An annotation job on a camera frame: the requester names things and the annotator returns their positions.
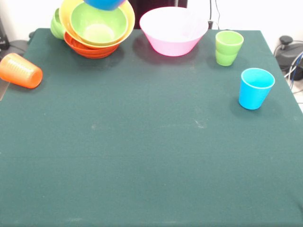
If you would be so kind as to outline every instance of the cup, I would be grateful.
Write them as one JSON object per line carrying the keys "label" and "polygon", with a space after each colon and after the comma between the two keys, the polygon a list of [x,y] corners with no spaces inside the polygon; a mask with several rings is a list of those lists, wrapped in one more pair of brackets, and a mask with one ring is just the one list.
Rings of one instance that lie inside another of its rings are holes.
{"label": "cup", "polygon": [[216,60],[219,65],[230,66],[236,59],[244,42],[243,36],[234,31],[216,34]]}
{"label": "cup", "polygon": [[59,9],[56,9],[51,21],[51,32],[57,39],[64,39],[65,29],[59,18]]}
{"label": "cup", "polygon": [[266,70],[244,70],[241,74],[240,105],[249,110],[259,109],[274,84],[274,76]]}
{"label": "cup", "polygon": [[35,88],[42,81],[42,70],[16,53],[6,55],[0,62],[0,78],[27,88]]}

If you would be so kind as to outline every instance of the blue bowl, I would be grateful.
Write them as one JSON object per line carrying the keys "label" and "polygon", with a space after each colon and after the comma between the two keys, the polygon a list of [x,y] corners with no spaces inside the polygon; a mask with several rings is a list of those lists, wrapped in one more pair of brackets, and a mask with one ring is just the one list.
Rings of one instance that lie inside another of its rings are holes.
{"label": "blue bowl", "polygon": [[266,70],[244,70],[241,74],[240,105],[249,110],[259,109],[274,84],[274,76]]}
{"label": "blue bowl", "polygon": [[84,0],[87,4],[102,10],[114,10],[125,0]]}

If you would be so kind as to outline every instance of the green cup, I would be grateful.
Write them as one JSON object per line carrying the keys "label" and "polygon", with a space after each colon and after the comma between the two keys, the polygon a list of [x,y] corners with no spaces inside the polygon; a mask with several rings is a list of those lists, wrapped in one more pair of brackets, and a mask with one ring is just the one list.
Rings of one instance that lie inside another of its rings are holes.
{"label": "green cup", "polygon": [[244,38],[234,31],[221,31],[216,34],[216,60],[219,65],[230,66],[242,47]]}
{"label": "green cup", "polygon": [[59,9],[56,9],[51,22],[51,32],[57,39],[64,39],[65,29],[59,18]]}

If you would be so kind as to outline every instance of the cable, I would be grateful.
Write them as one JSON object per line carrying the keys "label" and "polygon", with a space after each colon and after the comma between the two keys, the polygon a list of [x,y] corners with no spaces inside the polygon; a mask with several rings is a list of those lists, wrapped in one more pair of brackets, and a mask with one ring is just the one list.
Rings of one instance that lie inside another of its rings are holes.
{"label": "cable", "polygon": [[292,77],[292,83],[291,83],[291,86],[290,86],[291,90],[293,89],[293,86],[294,86],[294,76],[295,76],[295,73],[297,72],[297,67],[298,67],[298,65],[299,65],[299,63],[300,63],[300,61],[302,59],[302,55],[303,54],[301,54],[301,56],[297,59],[297,62],[296,62],[295,70],[293,72],[293,77]]}
{"label": "cable", "polygon": [[23,52],[25,52],[25,51],[26,51],[26,50],[23,50],[23,49],[22,49],[22,48],[20,48],[20,47],[14,46],[14,45],[10,45],[10,46],[15,47],[15,48],[17,48],[18,50],[21,50],[21,51],[23,51]]}
{"label": "cable", "polygon": [[292,73],[292,66],[295,64],[295,62],[297,61],[298,58],[301,57],[301,55],[303,54],[303,51],[294,59],[294,61],[290,64],[290,68],[289,68],[289,72],[288,72],[288,82],[290,81],[290,74]]}
{"label": "cable", "polygon": [[215,21],[213,21],[213,20],[209,20],[210,22],[214,22],[214,23],[216,23],[217,24],[217,26],[218,26],[218,30],[220,30],[220,27],[219,27],[219,24],[217,23],[217,22],[215,22]]}
{"label": "cable", "polygon": [[279,47],[281,47],[282,46],[282,44],[280,44],[279,46],[277,46],[276,48],[275,48],[275,51],[274,51],[274,56],[276,56],[276,51],[278,50],[278,48]]}
{"label": "cable", "polygon": [[219,24],[219,21],[220,21],[220,12],[219,12],[219,9],[218,9],[217,0],[214,0],[214,1],[216,3],[216,8],[217,8],[217,11],[218,11],[218,14],[219,14],[219,17],[218,17],[218,24]]}
{"label": "cable", "polygon": [[290,73],[288,72],[287,74],[285,74],[285,75],[284,75],[284,78],[288,77],[296,68],[297,68],[297,67],[295,66],[295,67],[292,69],[292,71],[291,71]]}
{"label": "cable", "polygon": [[209,6],[210,6],[210,16],[209,16],[209,20],[212,19],[212,0],[209,0]]}
{"label": "cable", "polygon": [[293,94],[298,94],[298,93],[300,93],[300,92],[303,92],[303,89],[300,90],[300,91],[293,92]]}

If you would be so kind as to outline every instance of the bowl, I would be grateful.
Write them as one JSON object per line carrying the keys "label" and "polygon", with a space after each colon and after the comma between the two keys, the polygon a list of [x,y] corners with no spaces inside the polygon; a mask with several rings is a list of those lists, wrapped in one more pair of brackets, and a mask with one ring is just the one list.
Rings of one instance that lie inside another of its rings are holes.
{"label": "bowl", "polygon": [[103,10],[114,10],[116,9],[124,0],[84,0],[87,4]]}
{"label": "bowl", "polygon": [[113,53],[117,48],[116,46],[106,47],[98,50],[90,49],[83,44],[79,43],[77,40],[73,39],[67,32],[64,34],[65,42],[77,53],[87,54],[87,55],[101,55]]}
{"label": "bowl", "polygon": [[148,11],[140,27],[155,51],[166,56],[189,53],[208,30],[207,18],[187,8],[162,7]]}
{"label": "bowl", "polygon": [[119,8],[105,11],[81,3],[71,14],[73,30],[91,45],[116,43],[126,33],[127,25],[127,18]]}
{"label": "bowl", "polygon": [[62,26],[59,18],[59,9],[56,9],[51,21],[51,32],[58,39],[64,39],[65,29]]}
{"label": "bowl", "polygon": [[134,29],[134,23],[135,23],[135,16],[134,16],[134,9],[132,5],[126,0],[122,5],[120,5],[120,9],[125,13],[128,21],[128,26],[127,26],[127,32],[125,35],[115,44],[111,45],[102,45],[102,46],[97,46],[97,45],[91,45],[86,43],[80,36],[78,36],[72,26],[71,26],[71,14],[74,8],[76,8],[80,3],[82,3],[83,0],[63,0],[63,3],[60,7],[59,10],[59,16],[61,23],[63,27],[65,28],[66,32],[75,40],[80,42],[81,44],[91,48],[91,49],[100,49],[101,47],[110,47],[110,46],[115,46],[117,44],[120,44],[123,42],[133,31]]}

